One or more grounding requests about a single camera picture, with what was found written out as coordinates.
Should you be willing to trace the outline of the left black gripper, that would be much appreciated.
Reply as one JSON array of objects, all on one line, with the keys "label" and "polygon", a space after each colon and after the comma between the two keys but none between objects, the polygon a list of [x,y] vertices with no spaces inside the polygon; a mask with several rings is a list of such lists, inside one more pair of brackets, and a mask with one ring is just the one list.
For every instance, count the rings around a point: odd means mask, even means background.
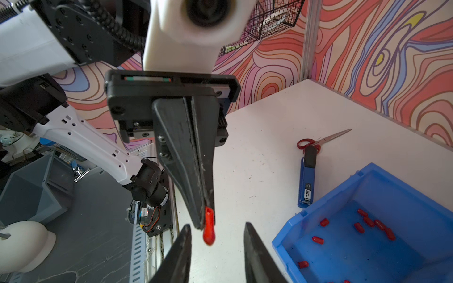
[{"label": "left black gripper", "polygon": [[[196,229],[204,229],[205,208],[214,207],[215,145],[228,138],[225,117],[240,91],[233,75],[132,70],[105,75],[107,105],[122,142],[156,134],[159,160]],[[185,101],[190,99],[193,129]]]}]

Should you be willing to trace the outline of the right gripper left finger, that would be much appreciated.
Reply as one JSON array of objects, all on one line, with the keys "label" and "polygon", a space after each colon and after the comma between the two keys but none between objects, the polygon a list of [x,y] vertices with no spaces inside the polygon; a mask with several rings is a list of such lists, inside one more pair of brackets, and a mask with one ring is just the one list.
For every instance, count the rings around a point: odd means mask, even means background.
[{"label": "right gripper left finger", "polygon": [[192,233],[186,224],[149,283],[188,283],[192,256]]}]

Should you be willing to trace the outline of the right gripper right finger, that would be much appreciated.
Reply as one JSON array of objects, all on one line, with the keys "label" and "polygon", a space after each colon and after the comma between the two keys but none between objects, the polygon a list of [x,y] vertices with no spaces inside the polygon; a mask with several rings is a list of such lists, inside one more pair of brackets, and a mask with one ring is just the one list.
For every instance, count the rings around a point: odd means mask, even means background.
[{"label": "right gripper right finger", "polygon": [[247,283],[286,283],[252,223],[244,229],[245,278]]}]

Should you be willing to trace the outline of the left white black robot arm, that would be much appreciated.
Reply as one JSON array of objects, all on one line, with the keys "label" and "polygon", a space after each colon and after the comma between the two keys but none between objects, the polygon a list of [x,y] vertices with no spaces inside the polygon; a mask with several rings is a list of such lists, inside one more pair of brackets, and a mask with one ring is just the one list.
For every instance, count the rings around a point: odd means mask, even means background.
[{"label": "left white black robot arm", "polygon": [[150,161],[86,122],[54,75],[112,66],[103,84],[123,142],[154,137],[160,164],[193,225],[213,233],[214,149],[224,143],[232,75],[215,75],[221,48],[237,41],[254,1],[2,1],[1,125],[70,148],[106,170],[135,200],[167,198]]}]

